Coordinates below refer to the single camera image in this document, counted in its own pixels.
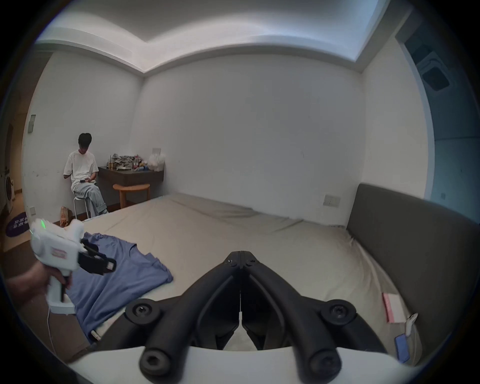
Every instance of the dark wooden desk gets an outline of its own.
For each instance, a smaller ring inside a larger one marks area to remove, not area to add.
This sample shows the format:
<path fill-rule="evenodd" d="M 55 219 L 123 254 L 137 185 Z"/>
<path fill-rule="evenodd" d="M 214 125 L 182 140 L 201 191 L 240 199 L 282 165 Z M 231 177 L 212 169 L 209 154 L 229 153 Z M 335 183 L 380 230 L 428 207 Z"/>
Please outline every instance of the dark wooden desk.
<path fill-rule="evenodd" d="M 112 184 L 120 184 L 124 187 L 138 184 L 150 184 L 163 181 L 163 171 L 133 171 L 113 170 L 107 167 L 98 167 L 98 177 L 108 180 Z"/>

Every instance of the round wooden stool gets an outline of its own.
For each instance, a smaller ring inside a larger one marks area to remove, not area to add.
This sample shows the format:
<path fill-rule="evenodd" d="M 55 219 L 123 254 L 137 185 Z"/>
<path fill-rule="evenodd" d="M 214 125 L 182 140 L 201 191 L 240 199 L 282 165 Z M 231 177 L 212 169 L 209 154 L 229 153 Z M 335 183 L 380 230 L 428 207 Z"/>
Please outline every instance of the round wooden stool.
<path fill-rule="evenodd" d="M 120 184 L 114 184 L 113 189 L 120 192 L 120 209 L 127 206 L 128 192 L 147 191 L 147 200 L 150 200 L 150 184 L 131 185 L 130 187 L 124 187 Z"/>

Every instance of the purple round rug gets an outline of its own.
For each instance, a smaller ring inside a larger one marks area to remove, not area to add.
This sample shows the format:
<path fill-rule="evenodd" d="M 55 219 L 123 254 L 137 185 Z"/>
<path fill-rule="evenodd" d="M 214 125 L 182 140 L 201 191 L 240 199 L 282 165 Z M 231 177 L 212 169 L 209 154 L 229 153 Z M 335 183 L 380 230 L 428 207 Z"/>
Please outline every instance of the purple round rug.
<path fill-rule="evenodd" d="M 28 225 L 27 214 L 26 212 L 22 212 L 9 221 L 7 228 L 5 229 L 5 234 L 8 237 L 15 237 L 29 229 L 30 226 Z"/>

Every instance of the person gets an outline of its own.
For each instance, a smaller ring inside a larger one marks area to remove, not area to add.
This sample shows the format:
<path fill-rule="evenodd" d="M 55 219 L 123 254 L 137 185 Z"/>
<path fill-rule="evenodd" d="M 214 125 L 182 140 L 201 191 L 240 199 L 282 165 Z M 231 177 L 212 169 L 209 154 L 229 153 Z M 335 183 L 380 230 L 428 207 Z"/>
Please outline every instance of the person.
<path fill-rule="evenodd" d="M 66 284 L 67 289 L 72 286 L 71 275 L 66 282 L 65 278 L 57 268 L 44 265 L 38 260 L 25 273 L 7 279 L 7 290 L 10 293 L 10 297 L 15 307 L 21 307 L 36 295 L 45 294 L 47 292 L 50 276 L 53 276 L 62 284 Z"/>
<path fill-rule="evenodd" d="M 95 217 L 107 213 L 107 205 L 102 193 L 96 186 L 95 178 L 98 172 L 95 156 L 88 152 L 92 135 L 82 133 L 78 137 L 78 151 L 69 154 L 63 170 L 63 178 L 71 176 L 72 192 L 76 197 L 87 199 L 90 206 L 90 216 Z"/>

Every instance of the white cable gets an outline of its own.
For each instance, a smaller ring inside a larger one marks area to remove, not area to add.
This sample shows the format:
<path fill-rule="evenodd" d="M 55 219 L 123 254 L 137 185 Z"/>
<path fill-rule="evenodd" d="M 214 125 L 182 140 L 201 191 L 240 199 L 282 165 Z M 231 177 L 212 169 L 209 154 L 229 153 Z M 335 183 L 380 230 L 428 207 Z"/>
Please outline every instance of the white cable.
<path fill-rule="evenodd" d="M 48 337 L 50 337 L 50 343 L 53 348 L 53 354 L 56 356 L 57 352 L 55 351 L 55 346 L 53 345 L 52 334 L 50 333 L 50 306 L 48 306 L 48 314 L 47 314 L 47 328 L 48 328 Z"/>

